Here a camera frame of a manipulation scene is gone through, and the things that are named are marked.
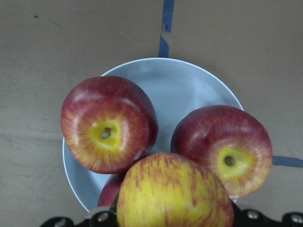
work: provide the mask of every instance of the blue tape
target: blue tape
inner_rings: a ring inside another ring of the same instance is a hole
[[[174,3],[175,3],[174,0],[164,0],[164,4],[163,4],[162,22],[164,25],[164,30],[167,32],[171,32],[171,28],[172,28]]]
[[[303,160],[295,157],[274,156],[273,164],[276,166],[290,166],[303,168]]]
[[[169,57],[169,45],[167,41],[163,38],[163,36],[160,36],[159,57],[160,58]]]

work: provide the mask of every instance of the apple stem cavity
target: apple stem cavity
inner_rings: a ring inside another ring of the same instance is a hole
[[[228,156],[225,157],[224,162],[228,166],[233,166],[236,161],[235,161],[235,159],[232,156],[228,155]]]
[[[110,137],[110,128],[105,128],[102,132],[101,132],[101,137],[103,139],[107,139]]]

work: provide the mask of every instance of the screw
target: screw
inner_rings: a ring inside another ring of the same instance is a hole
[[[64,227],[65,224],[66,224],[66,220],[62,218],[60,221],[56,222],[53,227]]]
[[[98,216],[98,221],[105,221],[108,219],[108,213],[107,212],[102,212],[99,216]]]
[[[247,217],[249,217],[250,219],[258,219],[259,214],[257,212],[255,212],[254,210],[249,210],[249,211],[247,211]]]
[[[294,223],[303,223],[303,217],[299,214],[292,214],[290,218]]]

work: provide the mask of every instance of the apple skin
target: apple skin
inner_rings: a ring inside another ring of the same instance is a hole
[[[125,172],[156,141],[153,105],[135,83],[118,76],[89,78],[65,98],[61,128],[73,157],[101,174]]]
[[[98,200],[98,207],[111,206],[119,193],[126,173],[112,174],[106,181]]]
[[[126,173],[117,201],[120,227],[232,227],[232,202],[217,176],[172,153],[155,153]]]
[[[188,114],[173,132],[171,152],[211,169],[232,200],[257,190],[273,159],[264,126],[247,112],[227,105]]]

